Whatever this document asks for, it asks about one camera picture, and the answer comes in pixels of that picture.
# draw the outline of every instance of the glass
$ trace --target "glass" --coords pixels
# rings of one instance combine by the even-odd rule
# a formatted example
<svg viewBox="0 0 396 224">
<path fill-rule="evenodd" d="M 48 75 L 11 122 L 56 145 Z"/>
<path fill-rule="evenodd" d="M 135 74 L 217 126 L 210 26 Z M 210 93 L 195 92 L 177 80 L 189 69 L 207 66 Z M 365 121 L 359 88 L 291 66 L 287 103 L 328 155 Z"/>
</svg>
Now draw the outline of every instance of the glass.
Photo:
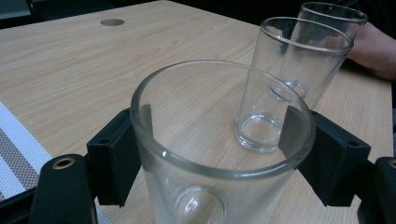
<svg viewBox="0 0 396 224">
<path fill-rule="evenodd" d="M 247 123 L 239 119 L 258 114 L 277 122 L 249 124 L 256 138 L 270 133 L 271 150 L 238 137 L 236 123 Z M 262 223 L 315 139 L 312 115 L 292 89 L 230 62 L 153 73 L 134 92 L 131 120 L 156 223 Z"/>
<path fill-rule="evenodd" d="M 298 18 L 329 25 L 352 39 L 356 38 L 368 21 L 368 16 L 356 9 L 320 2 L 302 3 Z"/>
<path fill-rule="evenodd" d="M 262 22 L 251 66 L 278 77 L 313 108 L 352 47 L 349 36 L 330 26 L 269 18 Z"/>
</svg>

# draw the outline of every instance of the wooden table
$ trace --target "wooden table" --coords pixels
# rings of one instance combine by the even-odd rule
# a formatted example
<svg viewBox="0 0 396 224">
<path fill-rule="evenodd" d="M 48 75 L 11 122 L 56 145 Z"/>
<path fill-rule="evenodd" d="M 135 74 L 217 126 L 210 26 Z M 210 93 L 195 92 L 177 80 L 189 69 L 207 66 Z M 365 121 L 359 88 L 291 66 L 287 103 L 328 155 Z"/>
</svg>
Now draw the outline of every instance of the wooden table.
<svg viewBox="0 0 396 224">
<path fill-rule="evenodd" d="M 119 26 L 101 21 L 120 19 Z M 136 86 L 172 63 L 214 59 L 250 64 L 259 27 L 158 1 L 0 31 L 0 101 L 56 157 L 86 144 L 130 106 Z M 315 110 L 392 156 L 390 83 L 342 68 Z M 358 223 L 350 208 L 324 207 L 296 172 L 271 223 Z M 114 223 L 153 223 L 140 174 L 124 208 L 101 206 Z"/>
</svg>

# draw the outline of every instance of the glass rim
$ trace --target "glass rim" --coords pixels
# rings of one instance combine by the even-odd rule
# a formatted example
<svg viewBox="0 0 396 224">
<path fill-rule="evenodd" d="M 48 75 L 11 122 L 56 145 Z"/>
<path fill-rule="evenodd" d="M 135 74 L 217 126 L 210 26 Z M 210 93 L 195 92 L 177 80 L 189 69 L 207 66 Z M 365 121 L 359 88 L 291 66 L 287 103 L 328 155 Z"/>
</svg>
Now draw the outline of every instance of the glass rim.
<svg viewBox="0 0 396 224">
<path fill-rule="evenodd" d="M 315 11 L 314 9 L 309 8 L 307 5 L 324 5 L 324 6 L 338 7 L 338 8 L 342 8 L 344 10 L 350 11 L 350 12 L 354 12 L 356 15 L 359 15 L 360 17 L 359 18 L 351 18 L 351 19 L 345 18 L 345 17 L 337 17 L 337 16 L 326 14 L 326 13 L 321 13 L 321 12 Z M 340 21 L 351 21 L 351 22 L 359 23 L 359 22 L 366 22 L 369 20 L 369 17 L 362 11 L 359 11 L 359 10 L 357 10 L 355 8 L 351 8 L 351 7 L 344 7 L 344 6 L 336 5 L 333 3 L 305 2 L 305 3 L 301 4 L 301 9 L 309 11 L 314 14 L 333 18 L 333 19 L 340 20 Z"/>
<path fill-rule="evenodd" d="M 286 88 L 287 90 L 290 91 L 290 94 L 292 94 L 293 98 L 297 100 L 298 105 L 301 107 L 301 109 L 304 111 L 304 118 L 306 118 L 307 126 L 308 128 L 302 134 L 302 138 L 304 139 L 301 148 L 294 153 L 292 156 L 289 158 L 280 161 L 276 164 L 273 164 L 271 166 L 263 167 L 263 168 L 258 168 L 258 169 L 251 169 L 251 170 L 231 170 L 231 169 L 223 169 L 223 168 L 216 168 L 216 167 L 211 167 L 211 166 L 206 166 L 201 163 L 195 162 L 188 160 L 186 158 L 183 158 L 173 152 L 171 149 L 168 149 L 161 145 L 153 136 L 151 133 L 151 130 L 149 127 L 147 127 L 144 124 L 144 115 L 140 113 L 140 97 L 144 91 L 144 89 L 147 87 L 149 82 L 155 78 L 156 76 L 160 75 L 161 73 L 165 71 L 169 71 L 171 69 L 177 68 L 179 66 L 185 66 L 185 65 L 190 65 L 190 64 L 195 64 L 195 63 L 220 63 L 220 64 L 226 64 L 226 65 L 231 65 L 231 66 L 238 66 L 243 69 L 247 69 L 248 71 L 254 70 L 257 71 L 266 78 L 269 78 L 273 81 L 276 82 L 276 84 L 281 85 L 282 87 Z M 215 178 L 221 178 L 221 179 L 255 179 L 255 178 L 264 178 L 264 177 L 270 177 L 274 175 L 280 175 L 288 170 L 295 169 L 296 165 L 301 163 L 304 158 L 308 155 L 310 152 L 314 141 L 315 141 L 315 134 L 316 134 L 316 127 L 315 127 L 315 122 L 314 118 L 308 108 L 308 106 L 305 104 L 304 100 L 298 96 L 297 93 L 295 93 L 289 86 L 287 86 L 285 83 L 283 83 L 281 80 L 279 80 L 276 77 L 273 77 L 262 70 L 253 68 L 248 65 L 244 65 L 241 63 L 233 63 L 233 62 L 227 62 L 227 61 L 219 61 L 219 60 L 193 60 L 193 61 L 185 61 L 181 63 L 174 63 L 168 66 L 165 66 L 164 68 L 161 68 L 148 77 L 146 77 L 136 88 L 134 95 L 132 97 L 131 101 L 131 109 L 130 109 L 130 119 L 134 127 L 135 131 L 135 137 L 139 138 L 139 134 L 143 134 L 144 137 L 148 139 L 147 143 L 150 144 L 149 148 L 146 148 L 145 150 L 149 150 L 150 152 L 154 153 L 157 157 L 161 158 L 162 160 L 165 160 L 167 162 L 172 163 L 175 166 L 178 166 L 184 170 L 189 170 L 193 173 L 200 174 L 200 175 L 205 175 L 205 176 L 211 176 Z"/>
<path fill-rule="evenodd" d="M 302 21 L 302 22 L 314 23 L 315 25 L 326 27 L 327 29 L 333 30 L 337 34 L 341 35 L 346 40 L 347 45 L 345 47 L 341 47 L 341 48 L 328 49 L 328 48 L 320 48 L 320 47 L 315 47 L 315 46 L 301 44 L 301 43 L 292 41 L 292 40 L 287 39 L 287 38 L 285 38 L 283 36 L 277 35 L 274 32 L 272 32 L 272 31 L 270 31 L 269 29 L 266 28 L 266 26 L 265 26 L 266 23 L 268 21 L 274 21 L 274 20 Z M 353 39 L 350 36 L 348 36 L 347 34 L 341 32 L 341 31 L 339 31 L 339 30 L 337 30 L 337 29 L 335 29 L 335 28 L 333 28 L 333 27 L 331 27 L 329 25 L 325 25 L 323 23 L 316 22 L 316 21 L 310 21 L 310 20 L 294 18 L 294 17 L 272 17 L 272 18 L 268 18 L 268 19 L 264 20 L 260 27 L 261 27 L 261 30 L 263 32 L 265 32 L 267 35 L 269 35 L 270 37 L 272 37 L 276 41 L 285 42 L 285 43 L 288 43 L 289 45 L 292 45 L 292 46 L 297 47 L 297 48 L 302 48 L 302 49 L 309 49 L 309 50 L 313 50 L 313 51 L 320 51 L 320 52 L 327 52 L 327 53 L 348 53 L 348 52 L 350 52 L 352 50 L 353 45 L 354 45 Z"/>
</svg>

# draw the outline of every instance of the person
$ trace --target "person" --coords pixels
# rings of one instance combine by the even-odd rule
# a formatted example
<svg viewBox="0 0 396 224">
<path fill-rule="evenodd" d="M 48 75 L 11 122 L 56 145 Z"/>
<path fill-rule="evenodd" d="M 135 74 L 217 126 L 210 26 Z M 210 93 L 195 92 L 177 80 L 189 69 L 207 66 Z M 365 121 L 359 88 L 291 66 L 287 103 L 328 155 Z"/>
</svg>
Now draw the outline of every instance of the person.
<svg viewBox="0 0 396 224">
<path fill-rule="evenodd" d="M 396 39 L 367 21 L 355 38 L 348 59 L 369 73 L 386 80 L 396 80 Z"/>
</svg>

